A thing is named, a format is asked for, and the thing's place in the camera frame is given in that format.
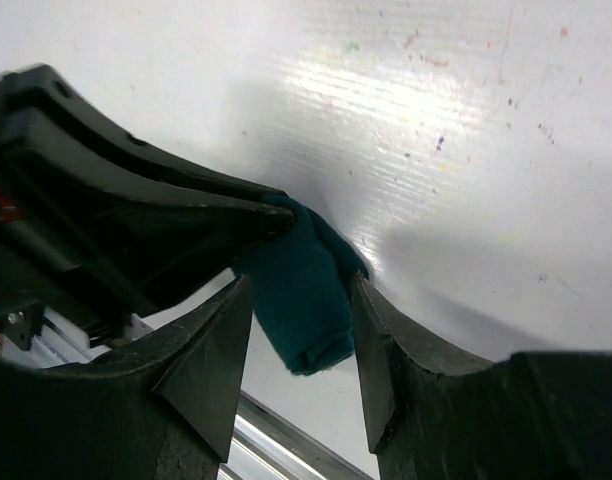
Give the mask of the dark green reindeer sock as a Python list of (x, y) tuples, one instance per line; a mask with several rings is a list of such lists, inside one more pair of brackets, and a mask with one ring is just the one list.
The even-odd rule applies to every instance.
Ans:
[(254, 287), (254, 313), (293, 375), (310, 376), (354, 353), (351, 284), (369, 270), (319, 214), (284, 195), (262, 201), (294, 214), (293, 228), (236, 262)]

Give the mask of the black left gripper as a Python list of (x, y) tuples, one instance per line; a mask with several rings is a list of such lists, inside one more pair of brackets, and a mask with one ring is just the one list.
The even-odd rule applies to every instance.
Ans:
[(51, 307), (92, 336), (170, 308), (289, 231), (284, 207), (123, 170), (69, 89), (0, 90), (0, 315)]

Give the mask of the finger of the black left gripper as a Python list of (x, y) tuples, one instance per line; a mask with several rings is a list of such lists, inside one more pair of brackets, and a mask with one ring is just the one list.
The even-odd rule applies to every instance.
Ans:
[(284, 191), (210, 170), (164, 151), (102, 114), (52, 66), (38, 64), (0, 75), (0, 110), (36, 108), (66, 135), (104, 160), (150, 180), (259, 202)]

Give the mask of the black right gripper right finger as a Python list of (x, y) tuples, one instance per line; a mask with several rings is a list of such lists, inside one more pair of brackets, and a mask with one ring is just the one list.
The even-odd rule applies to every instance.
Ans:
[(384, 479), (612, 479), (612, 353), (492, 362), (352, 284), (368, 447)]

